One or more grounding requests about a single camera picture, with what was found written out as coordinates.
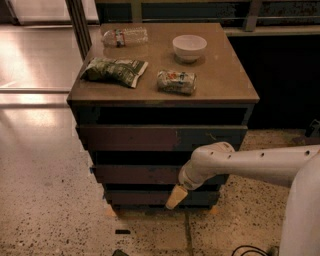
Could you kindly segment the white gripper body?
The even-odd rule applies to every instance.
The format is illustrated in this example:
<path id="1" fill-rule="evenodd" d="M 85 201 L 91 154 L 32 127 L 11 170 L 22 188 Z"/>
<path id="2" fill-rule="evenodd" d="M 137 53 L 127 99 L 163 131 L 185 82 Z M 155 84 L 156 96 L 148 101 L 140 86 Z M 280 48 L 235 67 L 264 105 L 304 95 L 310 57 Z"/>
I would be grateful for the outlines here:
<path id="1" fill-rule="evenodd" d="M 186 163 L 179 172 L 178 181 L 187 190 L 196 190 L 203 185 L 204 176 L 192 163 Z"/>

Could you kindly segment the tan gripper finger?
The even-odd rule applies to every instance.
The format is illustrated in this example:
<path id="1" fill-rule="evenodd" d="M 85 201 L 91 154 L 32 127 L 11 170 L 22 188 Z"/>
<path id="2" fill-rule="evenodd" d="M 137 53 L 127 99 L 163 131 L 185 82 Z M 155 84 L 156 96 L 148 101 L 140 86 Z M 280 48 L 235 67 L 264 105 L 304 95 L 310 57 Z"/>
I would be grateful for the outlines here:
<path id="1" fill-rule="evenodd" d="M 181 203 L 188 195 L 188 190 L 182 185 L 176 184 L 165 204 L 169 210 L 174 209 L 179 203 Z"/>

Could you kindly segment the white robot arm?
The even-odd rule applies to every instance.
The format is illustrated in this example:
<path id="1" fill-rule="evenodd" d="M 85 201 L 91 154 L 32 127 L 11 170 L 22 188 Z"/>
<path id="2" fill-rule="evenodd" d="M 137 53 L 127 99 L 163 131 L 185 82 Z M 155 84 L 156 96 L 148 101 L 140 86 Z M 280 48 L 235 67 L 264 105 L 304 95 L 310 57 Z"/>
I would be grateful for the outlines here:
<path id="1" fill-rule="evenodd" d="M 220 174 L 290 188 L 279 256 L 320 256 L 320 146 L 237 151 L 227 142 L 195 149 L 166 202 L 175 208 L 190 190 Z"/>

